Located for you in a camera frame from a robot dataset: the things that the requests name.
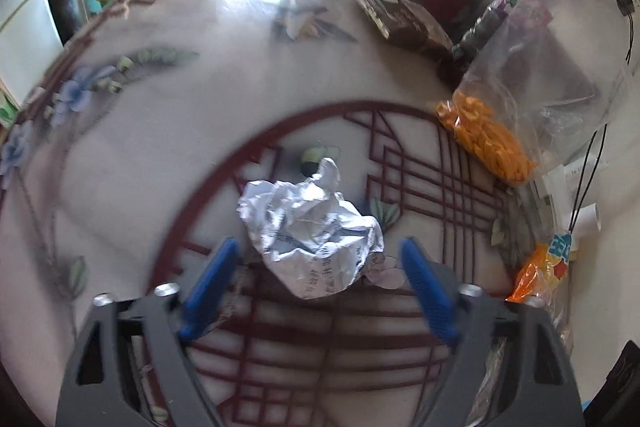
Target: silver bolt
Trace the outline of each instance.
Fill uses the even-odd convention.
[[[108,293],[101,293],[100,295],[96,295],[94,297],[94,306],[106,306],[107,304],[111,304],[113,302],[113,296]]]
[[[484,290],[475,284],[461,284],[458,291],[462,293],[462,295],[467,295],[469,297],[479,297],[484,293]]]
[[[166,282],[159,286],[156,286],[154,289],[155,295],[158,297],[166,297],[167,295],[173,295],[174,293],[178,293],[180,291],[180,286],[175,282]]]
[[[545,301],[543,301],[542,298],[538,297],[537,295],[530,295],[529,297],[524,299],[524,303],[527,306],[533,306],[534,308],[545,307]]]

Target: blue flower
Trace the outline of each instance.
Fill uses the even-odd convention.
[[[29,155],[29,137],[33,130],[33,122],[26,121],[23,124],[15,124],[9,138],[2,146],[0,152],[0,176],[2,176],[2,190],[7,190],[14,171]]]
[[[70,111],[82,112],[91,103],[92,87],[98,80],[109,76],[116,71],[114,66],[105,66],[94,70],[94,68],[83,66],[78,68],[71,79],[62,84],[60,92],[54,97],[55,106],[50,124],[58,127],[69,115]]]

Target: transparent plastic bag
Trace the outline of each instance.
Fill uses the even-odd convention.
[[[624,99],[625,22],[595,0],[520,0],[438,106],[440,121],[510,185],[550,171]]]

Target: crumpled paper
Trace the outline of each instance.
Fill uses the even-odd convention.
[[[375,279],[385,256],[375,217],[361,216],[340,192],[340,172],[324,158],[302,183],[247,183],[238,201],[255,249],[302,299],[341,292],[362,274]]]

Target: blue gripper pad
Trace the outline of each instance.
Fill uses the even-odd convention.
[[[431,331],[447,346],[453,346],[460,337],[454,327],[453,299],[413,240],[402,241],[401,251],[402,268],[415,291]]]
[[[182,305],[178,337],[191,343],[203,335],[218,315],[218,305],[238,263],[238,241],[225,239]]]

